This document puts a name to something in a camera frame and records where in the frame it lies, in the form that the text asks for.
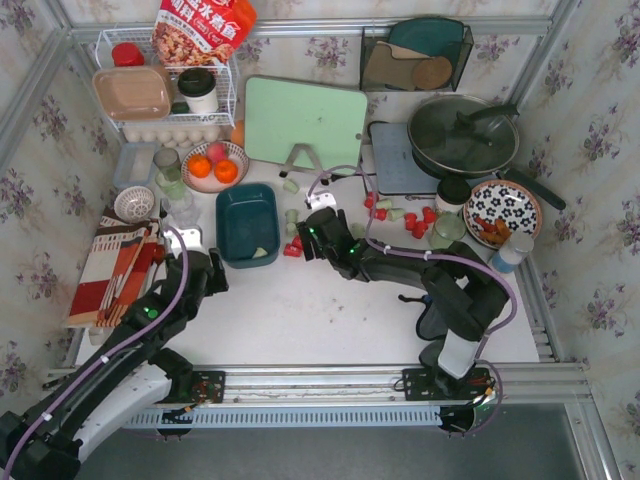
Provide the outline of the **clear glass cup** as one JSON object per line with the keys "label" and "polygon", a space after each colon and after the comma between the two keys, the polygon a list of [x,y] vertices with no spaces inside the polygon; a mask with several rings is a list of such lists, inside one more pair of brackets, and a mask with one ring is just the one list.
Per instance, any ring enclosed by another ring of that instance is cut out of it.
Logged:
{"label": "clear glass cup", "polygon": [[180,229],[188,229],[198,225],[200,210],[190,190],[185,190],[180,198],[168,198],[165,210],[172,217],[173,223]]}

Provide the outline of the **teal storage basket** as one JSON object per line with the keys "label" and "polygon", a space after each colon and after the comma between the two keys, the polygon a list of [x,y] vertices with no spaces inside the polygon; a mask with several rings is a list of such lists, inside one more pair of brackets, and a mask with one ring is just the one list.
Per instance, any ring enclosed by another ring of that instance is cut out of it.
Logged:
{"label": "teal storage basket", "polygon": [[[216,245],[232,268],[248,269],[273,263],[280,248],[276,196],[264,183],[240,184],[218,194],[215,207]],[[258,247],[268,255],[253,259]]]}

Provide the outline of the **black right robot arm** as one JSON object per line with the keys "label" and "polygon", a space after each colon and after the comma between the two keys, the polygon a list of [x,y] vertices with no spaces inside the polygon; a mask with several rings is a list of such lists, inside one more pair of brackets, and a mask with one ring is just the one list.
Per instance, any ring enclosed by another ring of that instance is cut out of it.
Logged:
{"label": "black right robot arm", "polygon": [[305,259],[324,259],[347,280],[392,282],[426,292],[417,322],[428,342],[420,363],[446,397],[463,388],[489,336],[517,313],[512,287],[461,241],[445,249],[393,247],[352,235],[342,210],[326,207],[297,224]]}

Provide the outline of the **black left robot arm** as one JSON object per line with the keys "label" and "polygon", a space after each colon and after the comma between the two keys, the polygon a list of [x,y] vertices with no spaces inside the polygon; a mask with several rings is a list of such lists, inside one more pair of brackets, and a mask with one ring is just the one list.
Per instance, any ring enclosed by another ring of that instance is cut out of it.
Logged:
{"label": "black left robot arm", "polygon": [[136,412],[185,399],[193,365],[167,343],[202,300],[228,283],[217,250],[188,250],[126,310],[102,346],[23,414],[1,417],[5,479],[73,479],[88,457]]}

